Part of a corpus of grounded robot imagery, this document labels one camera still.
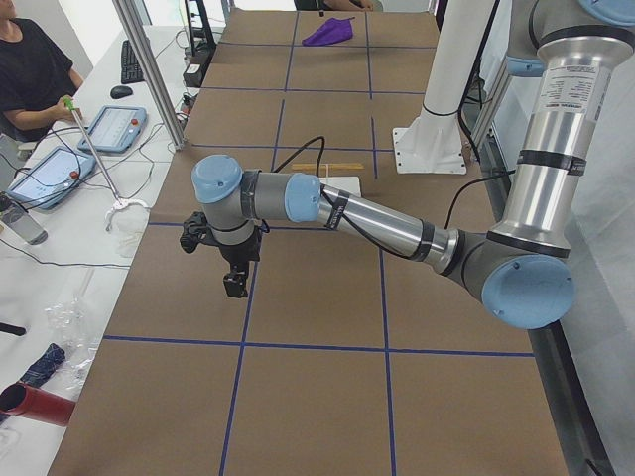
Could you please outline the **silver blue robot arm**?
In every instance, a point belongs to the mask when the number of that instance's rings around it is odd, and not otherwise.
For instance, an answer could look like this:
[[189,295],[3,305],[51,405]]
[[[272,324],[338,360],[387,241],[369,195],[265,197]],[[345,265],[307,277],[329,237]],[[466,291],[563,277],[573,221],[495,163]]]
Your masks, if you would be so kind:
[[218,248],[230,266],[225,290],[243,298],[261,221],[315,221],[429,264],[509,325],[544,327],[574,301],[565,225],[611,75],[633,53],[630,1],[514,3],[508,69],[541,83],[503,216],[484,234],[437,227],[313,175],[245,171],[214,155],[192,170],[201,209],[185,222],[181,246]]

